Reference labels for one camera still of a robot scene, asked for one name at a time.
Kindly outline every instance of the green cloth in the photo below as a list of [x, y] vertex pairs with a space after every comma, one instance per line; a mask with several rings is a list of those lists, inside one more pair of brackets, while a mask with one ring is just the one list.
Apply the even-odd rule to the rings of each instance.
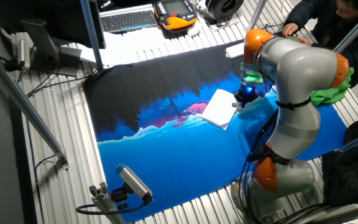
[[339, 100], [343, 99], [346, 94], [346, 90], [351, 86], [349, 82], [351, 81], [351, 76], [354, 73], [354, 69], [349, 69], [349, 74], [347, 75], [347, 78], [342, 83], [342, 85], [331, 88], [328, 90], [318, 90], [318, 91], [312, 91], [311, 96], [311, 102], [318, 106], [320, 104], [330, 105], [335, 102], [338, 102]]

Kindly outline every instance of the blue led light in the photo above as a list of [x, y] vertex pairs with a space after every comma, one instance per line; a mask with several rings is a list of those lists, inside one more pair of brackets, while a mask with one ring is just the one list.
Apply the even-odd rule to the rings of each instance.
[[247, 93], [250, 93], [253, 90], [252, 87], [247, 87]]

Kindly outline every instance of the computer keyboard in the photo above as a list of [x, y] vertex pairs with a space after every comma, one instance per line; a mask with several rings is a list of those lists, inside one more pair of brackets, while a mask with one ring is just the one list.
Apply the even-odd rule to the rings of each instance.
[[124, 32], [157, 25], [152, 10], [106, 16], [101, 21], [105, 32]]

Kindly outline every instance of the computer monitor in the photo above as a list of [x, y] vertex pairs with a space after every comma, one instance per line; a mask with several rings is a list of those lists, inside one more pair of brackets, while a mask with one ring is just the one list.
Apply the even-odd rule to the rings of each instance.
[[[99, 48], [105, 48], [96, 0], [89, 0]], [[0, 0], [0, 26], [10, 34], [27, 32], [36, 46], [31, 70], [76, 75], [81, 50], [60, 47], [63, 41], [87, 47], [91, 40], [80, 0]]]

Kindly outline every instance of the metal grating floor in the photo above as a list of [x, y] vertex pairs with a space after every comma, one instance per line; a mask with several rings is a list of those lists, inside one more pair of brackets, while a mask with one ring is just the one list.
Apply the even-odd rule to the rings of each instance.
[[[172, 34], [171, 39], [162, 39], [162, 44], [142, 46], [132, 52], [133, 62], [150, 60], [155, 57], [164, 57], [171, 54], [180, 54], [190, 50], [202, 49], [216, 45], [242, 40], [245, 36], [244, 28], [247, 27], [251, 15], [254, 12], [257, 1], [246, 1], [241, 10], [237, 12], [239, 23], [219, 31], [213, 31], [200, 18], [201, 33], [196, 37], [188, 37]], [[286, 1], [282, 7], [279, 0], [269, 0], [257, 23], [258, 27], [266, 24], [279, 24], [283, 21], [280, 10], [285, 15], [291, 9]], [[124, 34], [123, 39], [134, 35], [135, 32]], [[301, 35], [311, 39], [312, 36], [305, 30]], [[92, 70], [89, 63], [83, 63], [78, 71], [78, 77], [84, 77]], [[40, 82], [48, 78], [46, 74], [24, 75], [20, 83], [25, 93], [33, 90]], [[73, 80], [73, 77], [51, 75], [47, 83], [58, 83]], [[86, 216], [77, 214], [75, 208], [79, 205], [91, 203], [91, 195], [88, 192], [90, 185], [98, 185], [105, 181], [103, 167], [98, 152], [95, 134], [88, 110], [81, 82], [70, 82], [44, 89], [30, 98], [57, 141], [64, 147], [70, 168], [62, 170], [55, 167], [56, 158], [48, 160], [40, 165], [37, 177], [40, 186], [40, 201], [35, 187], [35, 173], [31, 169], [33, 193], [37, 218], [39, 223], [109, 223], [104, 216]], [[346, 98], [334, 105], [346, 125], [357, 120], [358, 100], [351, 91], [346, 93]], [[29, 164], [34, 167], [42, 159], [52, 156], [53, 152], [40, 137], [38, 132], [24, 119], [25, 137]], [[321, 161], [315, 159], [309, 161], [312, 165], [316, 182], [310, 192], [298, 193], [280, 199], [284, 211], [282, 215], [289, 215], [310, 204], [323, 200], [321, 178]], [[231, 197], [230, 186], [223, 187], [208, 195], [201, 196], [190, 202], [178, 205], [163, 212], [157, 213], [136, 223], [248, 223], [242, 219], [236, 210]]]

